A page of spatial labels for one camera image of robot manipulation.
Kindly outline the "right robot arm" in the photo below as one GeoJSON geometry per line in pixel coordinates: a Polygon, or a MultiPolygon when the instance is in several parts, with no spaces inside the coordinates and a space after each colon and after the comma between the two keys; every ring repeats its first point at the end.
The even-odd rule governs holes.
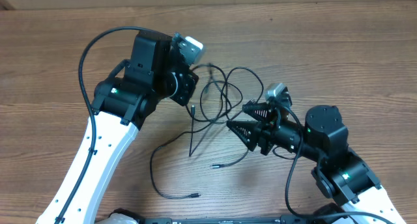
{"type": "Polygon", "coordinates": [[[311,174],[332,203],[312,214],[289,209],[306,223],[404,223],[387,191],[369,165],[348,144],[349,131],[337,107],[317,105],[300,123],[289,104],[269,100],[246,104],[252,121],[230,120],[227,127],[253,151],[267,155],[273,147],[316,163],[311,174]]]}

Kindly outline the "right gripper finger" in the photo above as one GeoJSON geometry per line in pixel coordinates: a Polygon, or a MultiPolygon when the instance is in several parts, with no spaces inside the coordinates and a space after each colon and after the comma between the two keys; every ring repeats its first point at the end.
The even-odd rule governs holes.
{"type": "Polygon", "coordinates": [[[261,122],[228,120],[226,126],[238,136],[248,150],[253,152],[256,147],[264,148],[264,139],[261,138],[261,132],[263,131],[261,122]]]}
{"type": "Polygon", "coordinates": [[[248,102],[242,106],[242,111],[257,121],[273,121],[272,107],[266,102],[248,102]]]}

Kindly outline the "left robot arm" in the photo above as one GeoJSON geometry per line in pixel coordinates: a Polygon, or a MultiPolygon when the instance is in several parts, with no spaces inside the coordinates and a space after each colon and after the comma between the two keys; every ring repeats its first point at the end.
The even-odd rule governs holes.
{"type": "Polygon", "coordinates": [[[204,53],[196,39],[139,28],[121,61],[86,99],[88,125],[58,192],[38,223],[94,223],[122,155],[158,103],[186,105],[198,82],[191,65],[204,53]]]}

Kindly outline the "black USB cable long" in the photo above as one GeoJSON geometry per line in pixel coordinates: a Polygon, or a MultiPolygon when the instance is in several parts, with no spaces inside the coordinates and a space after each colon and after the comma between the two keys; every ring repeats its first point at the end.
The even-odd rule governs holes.
{"type": "Polygon", "coordinates": [[[220,110],[215,117],[209,118],[204,112],[203,101],[200,100],[199,101],[199,108],[200,108],[200,112],[203,116],[203,119],[198,119],[195,116],[195,106],[194,105],[192,105],[191,107],[186,106],[186,110],[187,110],[187,112],[188,112],[188,114],[189,114],[189,116],[192,120],[190,147],[189,147],[189,153],[188,153],[189,156],[193,155],[193,153],[195,152],[197,147],[201,144],[202,140],[204,140],[206,135],[209,133],[210,129],[215,124],[225,124],[226,123],[226,120],[221,121],[221,119],[226,118],[227,120],[233,120],[234,118],[238,117],[242,113],[242,111],[239,111],[233,117],[229,116],[230,112],[234,108],[238,107],[243,101],[242,91],[236,85],[229,82],[231,74],[234,71],[245,70],[245,71],[249,72],[250,74],[252,74],[255,77],[255,79],[259,82],[260,87],[261,87],[261,93],[260,93],[259,97],[255,100],[252,100],[252,102],[257,103],[259,101],[260,97],[262,97],[264,89],[265,89],[264,85],[263,85],[263,82],[261,81],[261,78],[250,68],[247,68],[247,67],[244,67],[244,66],[238,66],[238,67],[233,68],[232,70],[230,70],[226,74],[220,67],[218,67],[214,64],[208,63],[208,64],[199,64],[199,65],[193,67],[192,71],[198,70],[198,69],[203,68],[203,67],[208,68],[209,79],[208,79],[207,84],[203,87],[203,90],[201,91],[201,94],[203,94],[204,92],[207,92],[209,87],[211,85],[214,85],[216,87],[217,91],[220,94],[220,97],[219,97],[220,110]],[[232,104],[230,99],[229,99],[229,87],[234,88],[240,94],[240,100],[238,101],[237,104],[232,104]],[[201,137],[198,144],[195,147],[193,147],[192,138],[194,136],[194,133],[201,132],[203,130],[205,130],[204,135],[201,137]]]}

